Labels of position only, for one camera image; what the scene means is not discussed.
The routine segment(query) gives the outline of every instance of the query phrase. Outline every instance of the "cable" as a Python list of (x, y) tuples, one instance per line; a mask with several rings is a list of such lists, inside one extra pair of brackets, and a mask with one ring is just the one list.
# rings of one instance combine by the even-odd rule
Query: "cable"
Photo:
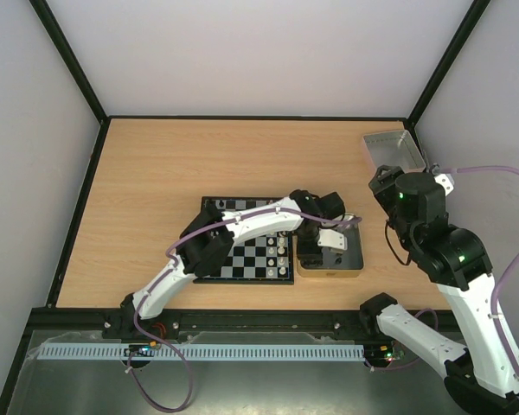
[(165, 328), (163, 323), (155, 322), (154, 324), (152, 324), (152, 327), (154, 329), (158, 329), (159, 330), (159, 335), (162, 337), (162, 339), (165, 338), (165, 336), (167, 335), (167, 329)]
[[(508, 173), (513, 173), (514, 175), (519, 176), (519, 169), (516, 169), (515, 167), (510, 166), (479, 166), (479, 167), (466, 167), (463, 169), (442, 169), (442, 173), (473, 173), (478, 171), (506, 171)], [(500, 293), (502, 292), (503, 287), (507, 284), (509, 279), (511, 278), (511, 275), (513, 273), (513, 270), (516, 268), (516, 266), (519, 265), (519, 253), (513, 258), (511, 263), (508, 265), (508, 267), (503, 272), (502, 277), (496, 282), (496, 285), (494, 286), (494, 290), (492, 291), (492, 295), (490, 296), (490, 312), (494, 315), (498, 315), (498, 298), (500, 297)], [(500, 341), (502, 342), (503, 348), (505, 350), (506, 355), (509, 358), (509, 362), (511, 363), (511, 366), (513, 367), (513, 370), (516, 373), (516, 377), (519, 380), (519, 363), (517, 362), (517, 358), (515, 353), (513, 352), (509, 342), (508, 338), (503, 330), (502, 322), (499, 318), (495, 318), (494, 325), (496, 327), (496, 332), (498, 333), (498, 337), (500, 338)]]
[[(344, 218), (346, 217), (346, 214), (343, 214), (339, 220), (344, 220)], [(321, 227), (321, 229), (334, 229), (335, 227), (339, 227), (339, 225), (333, 225), (331, 227)]]
[[(422, 316), (423, 314), (425, 314), (426, 312), (430, 312), (432, 313), (432, 316), (434, 317), (434, 329), (436, 331), (439, 330), (439, 316), (436, 314), (436, 311), (433, 310), (433, 309), (423, 309), (423, 310), (419, 310), (416, 314), (415, 314), (415, 318), (419, 318), (420, 316)], [(371, 372), (392, 372), (392, 371), (395, 371), (395, 370), (402, 370), (402, 369), (407, 369), (415, 364), (417, 364), (419, 361), (421, 360), (421, 358), (418, 356), (416, 357), (415, 359), (413, 359), (412, 361), (410, 361), (409, 363), (406, 363), (405, 365), (401, 365), (401, 366), (394, 366), (394, 367), (374, 367), (371, 365), (371, 363), (368, 362), (368, 360), (366, 359), (365, 360), (365, 365), (369, 368), (369, 370)]]
[[(272, 213), (288, 213), (288, 214), (297, 214), (299, 215), (300, 217), (302, 218), (305, 218), (305, 219), (309, 219), (309, 220), (314, 220), (316, 222), (320, 222), (320, 223), (330, 223), (332, 225), (350, 225), (350, 224), (356, 224), (356, 223), (359, 223), (362, 221), (362, 218), (359, 217), (359, 216), (355, 216), (354, 218), (351, 218), (350, 220), (330, 220), (330, 219), (324, 219), (324, 218), (318, 218), (317, 216), (313, 216), (311, 214), (305, 214), (303, 212), (300, 212), (299, 210), (295, 210), (295, 209), (290, 209), (288, 207), (273, 207), (273, 208), (269, 208), (269, 209), (265, 209), (265, 210), (260, 210), (258, 212), (251, 212), (249, 214), (242, 214), (240, 216), (240, 218), (238, 220), (246, 220), (246, 219), (250, 219), (250, 218), (253, 218), (255, 216), (261, 216), (262, 214), (272, 214)], [(148, 289), (148, 293), (151, 294), (154, 289), (171, 273), (173, 272), (173, 270), (178, 266), (178, 263), (179, 263), (179, 260), (176, 258), (176, 256), (172, 255), (171, 252), (173, 252), (174, 250), (176, 250), (180, 245), (184, 244), (185, 242), (187, 242), (189, 239), (192, 239), (194, 238), (195, 236), (201, 234), (201, 233), (205, 233), (205, 232), (209, 232), (213, 229), (216, 229), (217, 227), (224, 227), (226, 225), (229, 225), (231, 223), (236, 223), (237, 220), (236, 219), (228, 219), (228, 220), (223, 220), (221, 222), (217, 222), (217, 223), (213, 223), (211, 225), (207, 225), (205, 227), (202, 227), (200, 229), (197, 229), (195, 230), (194, 232), (191, 232), (189, 233), (188, 235), (185, 235), (183, 236), (182, 238), (180, 238), (177, 242), (175, 242), (173, 245), (171, 245), (169, 248), (167, 248), (167, 250), (165, 251), (165, 255), (172, 259), (173, 262), (174, 262), (174, 265), (173, 267), (170, 267), (167, 271), (165, 271), (162, 275), (160, 275), (156, 281), (154, 281), (154, 283), (150, 286), (150, 288)], [(140, 383), (140, 380), (138, 380), (138, 377), (137, 375), (134, 373), (134, 369), (133, 367), (131, 366), (131, 361), (132, 361), (132, 358), (134, 357), (134, 355), (137, 353), (137, 352), (133, 352), (129, 355), (129, 358), (127, 359), (127, 370), (126, 372), (134, 379), (134, 381), (136, 382), (137, 384), (137, 388), (138, 388), (138, 391), (140, 392), (140, 394), (142, 395), (142, 397), (144, 398), (144, 400), (150, 405), (152, 406), (154, 409), (156, 409), (157, 411), (160, 411), (160, 412), (164, 412), (164, 413), (175, 413), (175, 412), (179, 412), (179, 411), (182, 411), (183, 409), (185, 409), (189, 402), (190, 402), (190, 398), (192, 397), (192, 391), (194, 389), (194, 374), (192, 372), (192, 368), (190, 367), (190, 363), (189, 361), (187, 361), (183, 355), (183, 353), (178, 349), (176, 348), (175, 346), (173, 346), (169, 341), (165, 340), (165, 339), (161, 339), (155, 335), (153, 335), (152, 333), (149, 333), (147, 332), (146, 330), (144, 330), (139, 322), (138, 322), (138, 315), (140, 314), (140, 310), (142, 309), (142, 307), (144, 306), (144, 303), (146, 301), (146, 299), (148, 298), (148, 296), (143, 296), (142, 299), (140, 300), (140, 303), (138, 303), (138, 306), (137, 308), (135, 309), (135, 314), (132, 318), (132, 321), (133, 321), (133, 324), (135, 326), (135, 328), (140, 332), (142, 333), (143, 335), (151, 338), (152, 340), (155, 340), (156, 342), (159, 342), (165, 346), (167, 346), (168, 348), (170, 348), (171, 350), (173, 350), (173, 352), (181, 359), (181, 361), (183, 362), (186, 370), (187, 370), (187, 374), (189, 375), (189, 391), (187, 392), (187, 396), (185, 398), (185, 400), (183, 401), (182, 404), (180, 404), (177, 408), (168, 408), (166, 406), (162, 406), (160, 404), (158, 404), (143, 388), (142, 384)]]
[(392, 253), (394, 254), (394, 257), (396, 258), (396, 260), (400, 264), (402, 264), (404, 266), (408, 266), (408, 265), (410, 265), (412, 263), (411, 255), (407, 255), (407, 260), (406, 260), (406, 262), (404, 262), (404, 261), (401, 260), (401, 258), (398, 256), (398, 254), (396, 253), (396, 251), (392, 247), (392, 244), (390, 243), (390, 239), (388, 238), (388, 220), (387, 220), (387, 222), (384, 225), (384, 238), (387, 240), (387, 244), (388, 244), (388, 247), (390, 248), (390, 251), (392, 251)]

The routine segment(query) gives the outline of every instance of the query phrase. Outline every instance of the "chessboard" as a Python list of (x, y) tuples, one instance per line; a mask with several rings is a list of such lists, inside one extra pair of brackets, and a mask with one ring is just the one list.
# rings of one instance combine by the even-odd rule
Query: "chessboard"
[[(280, 198), (202, 197), (201, 208), (214, 203), (220, 210), (246, 210), (265, 206)], [(196, 284), (294, 284), (291, 233), (272, 233), (233, 246), (223, 267)]]

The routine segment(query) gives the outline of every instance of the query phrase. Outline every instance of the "black frame edge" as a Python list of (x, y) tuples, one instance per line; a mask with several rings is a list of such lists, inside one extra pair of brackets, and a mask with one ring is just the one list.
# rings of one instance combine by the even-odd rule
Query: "black frame edge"
[(39, 19), (41, 19), (42, 25), (48, 32), (50, 39), (54, 43), (56, 49), (60, 53), (61, 58), (65, 62), (67, 69), (73, 76), (77, 86), (82, 92), (83, 96), (90, 106), (91, 110), (94, 113), (94, 116), (100, 123), (106, 121), (106, 112), (102, 107), (102, 104), (99, 102), (96, 93), (94, 93), (93, 88), (88, 81), (82, 67), (80, 66), (79, 61), (77, 61), (77, 57), (75, 56), (74, 51), (69, 46), (69, 42), (67, 41), (66, 36), (61, 31), (60, 25), (48, 6), (46, 0), (29, 0), (35, 13), (38, 15)]
[(301, 115), (112, 115), (112, 119), (210, 119), (227, 121), (399, 121), (405, 117), (317, 117)]
[(19, 373), (21, 372), (23, 363), (25, 362), (25, 355), (29, 348), (30, 335), (23, 335), (17, 346), (14, 360), (11, 362), (10, 371), (8, 377), (3, 385), (2, 393), (0, 394), (0, 415), (8, 413), (8, 407), (10, 406), (11, 399), (14, 391), (16, 390), (17, 379), (19, 379)]
[(50, 286), (50, 291), (46, 300), (46, 304), (49, 308), (55, 307), (58, 296), (60, 295), (60, 289), (61, 285), (63, 284), (63, 278), (65, 276), (67, 264), (69, 263), (69, 258), (71, 257), (75, 239), (77, 238), (77, 232), (79, 232), (80, 221), (83, 217), (85, 206), (87, 205), (88, 196), (90, 195), (90, 189), (93, 185), (96, 169), (98, 168), (100, 155), (102, 154), (102, 149), (104, 148), (104, 143), (106, 142), (109, 126), (110, 119), (107, 118), (106, 121), (104, 121), (100, 126), (98, 136), (96, 137), (93, 153), (90, 157), (88, 168), (86, 169), (85, 179), (83, 180), (82, 187), (80, 188), (79, 198), (77, 199), (73, 217), (71, 219), (71, 223), (69, 224), (69, 229), (67, 230), (66, 241), (63, 245), (63, 248), (61, 249), (60, 260), (58, 261), (58, 266), (56, 268), (54, 279)]
[(452, 67), (453, 62), (458, 57), (459, 52), (467, 42), (467, 39), (469, 39), (471, 32), (475, 26), (477, 26), (478, 21), (489, 3), (490, 0), (473, 0), (473, 3), (471, 3), (471, 7), (467, 10), (467, 13), (465, 13), (465, 17), (459, 24), (458, 30), (456, 30), (450, 44), (446, 48), (442, 58), (440, 58), (439, 64), (436, 66), (431, 78), (427, 82), (423, 93), (421, 93), (411, 114), (407, 118), (407, 122), (412, 126), (412, 128), (419, 123), (423, 112), (425, 112), (426, 108), (429, 106), (434, 94), (439, 89), (440, 84)]

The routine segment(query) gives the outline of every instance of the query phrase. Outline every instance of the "white robotic arm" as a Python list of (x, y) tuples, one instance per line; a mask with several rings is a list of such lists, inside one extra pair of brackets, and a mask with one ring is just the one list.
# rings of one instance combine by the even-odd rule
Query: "white robotic arm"
[[(268, 233), (296, 231), (304, 223), (304, 218), (301, 214), (304, 213), (304, 210), (312, 210), (312, 204), (319, 208), (321, 214), (328, 214), (331, 216), (327, 219), (332, 219), (333, 217), (340, 215), (340, 213), (336, 212), (323, 212), (323, 198), (319, 201), (319, 199), (314, 198), (307, 192), (297, 192), (293, 192), (292, 196), (287, 196), (263, 207), (256, 207), (237, 212), (221, 212), (221, 218), (218, 219), (228, 222), (224, 226), (227, 238), (225, 243), (221, 244), (221, 247), (218, 247), (214, 252), (211, 252), (211, 256), (216, 256), (215, 260), (211, 261), (212, 264), (205, 267), (206, 271), (200, 267), (200, 264), (205, 262), (205, 260), (208, 260), (208, 256), (206, 256), (205, 260), (202, 258), (202, 252), (208, 250), (208, 244), (203, 243), (203, 241), (202, 244), (195, 249), (195, 251), (200, 251), (198, 253), (187, 252), (188, 250), (185, 251), (183, 249), (182, 253), (175, 255), (173, 259), (142, 290), (132, 294), (132, 305), (135, 310), (139, 310), (139, 317), (146, 320), (159, 316), (165, 304), (167, 304), (172, 297), (182, 290), (186, 284), (198, 277), (194, 272), (192, 272), (193, 270), (200, 269), (198, 273), (201, 272), (202, 275), (208, 275), (208, 271), (216, 271), (218, 266), (224, 262), (225, 257), (233, 245), (241, 244), (247, 240)], [(192, 226), (191, 229), (195, 230), (195, 228), (198, 228), (205, 222), (210, 221), (210, 219), (199, 221), (200, 223)], [(317, 229), (317, 240), (319, 246), (327, 246), (334, 249), (346, 249), (346, 238), (344, 235), (330, 229), (318, 229), (319, 223), (311, 225)], [(334, 233), (339, 235), (338, 239), (326, 237), (326, 234), (333, 235)], [(209, 236), (211, 239), (215, 239), (219, 235), (210, 234)], [(192, 271), (189, 269), (190, 259), (185, 258), (185, 256), (200, 257), (199, 260), (196, 261), (199, 264), (195, 264), (192, 267)], [(138, 306), (145, 297), (146, 299), (139, 309)]]
[(518, 364), (519, 348), (499, 304), (498, 316), (490, 311), (495, 281), (482, 242), (474, 233), (448, 224), (445, 196), (453, 189), (452, 181), (445, 175), (404, 174), (400, 168), (382, 166), (369, 186), (409, 258), (450, 304), (466, 346), (419, 322), (385, 293), (360, 308), (364, 328), (411, 348), (445, 379), (448, 392), (467, 412), (519, 412), (519, 379), (494, 318), (501, 319)]

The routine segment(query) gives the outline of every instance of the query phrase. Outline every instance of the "small tray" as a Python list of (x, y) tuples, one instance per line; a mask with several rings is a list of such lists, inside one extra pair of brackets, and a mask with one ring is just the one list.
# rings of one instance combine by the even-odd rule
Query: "small tray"
[(348, 239), (348, 250), (338, 254), (324, 247), (321, 265), (303, 265), (297, 261), (300, 276), (355, 278), (360, 275), (363, 270), (363, 253), (359, 225), (355, 224), (341, 232)]
[(378, 132), (363, 136), (363, 155), (373, 170), (379, 166), (400, 166), (404, 172), (423, 171), (426, 164), (407, 130)]

